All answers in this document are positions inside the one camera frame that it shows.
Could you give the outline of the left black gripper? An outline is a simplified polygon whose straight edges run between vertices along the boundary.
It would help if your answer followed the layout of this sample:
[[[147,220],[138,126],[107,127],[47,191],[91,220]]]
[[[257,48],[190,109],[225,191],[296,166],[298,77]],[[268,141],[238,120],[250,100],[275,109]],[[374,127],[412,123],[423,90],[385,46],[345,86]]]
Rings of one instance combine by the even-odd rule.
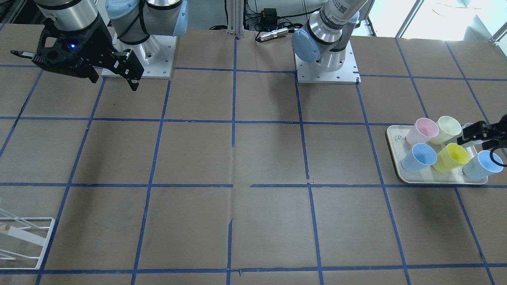
[[[478,121],[464,129],[464,134],[457,138],[456,144],[462,145],[468,141],[482,140],[483,150],[494,151],[507,147],[507,114],[495,124],[488,125],[485,121]]]

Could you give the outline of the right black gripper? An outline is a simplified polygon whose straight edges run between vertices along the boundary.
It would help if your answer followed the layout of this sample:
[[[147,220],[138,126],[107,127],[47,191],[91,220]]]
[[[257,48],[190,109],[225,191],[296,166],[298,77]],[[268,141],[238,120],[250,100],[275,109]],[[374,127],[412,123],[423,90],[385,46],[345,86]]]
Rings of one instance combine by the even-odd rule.
[[[101,16],[96,16],[88,27],[78,31],[58,30],[54,21],[45,18],[37,51],[11,50],[12,55],[30,59],[47,72],[77,78],[88,78],[96,83],[99,74],[94,67],[102,67],[128,81],[132,91],[138,89],[143,65],[132,49],[118,51]]]

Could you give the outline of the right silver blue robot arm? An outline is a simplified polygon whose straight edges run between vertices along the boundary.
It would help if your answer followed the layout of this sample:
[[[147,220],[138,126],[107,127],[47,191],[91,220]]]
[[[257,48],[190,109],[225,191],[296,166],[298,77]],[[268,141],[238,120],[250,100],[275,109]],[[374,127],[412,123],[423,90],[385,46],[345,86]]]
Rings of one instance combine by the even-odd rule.
[[[116,46],[92,0],[36,0],[44,28],[35,52],[12,50],[47,72],[89,79],[110,70],[136,91],[145,68],[163,56],[157,37],[181,37],[188,29],[186,0],[107,0]]]

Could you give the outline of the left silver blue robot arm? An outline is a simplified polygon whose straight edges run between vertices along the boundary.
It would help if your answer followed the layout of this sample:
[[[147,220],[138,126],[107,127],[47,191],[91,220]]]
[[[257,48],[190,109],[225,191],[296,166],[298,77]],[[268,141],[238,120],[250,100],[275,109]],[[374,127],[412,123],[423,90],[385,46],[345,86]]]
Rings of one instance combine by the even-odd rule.
[[[295,59],[308,63],[318,72],[340,70],[346,63],[346,47],[360,18],[366,0],[328,0],[292,36]],[[476,122],[459,131],[451,142],[465,144],[482,141],[483,150],[506,148],[506,115],[497,123]]]

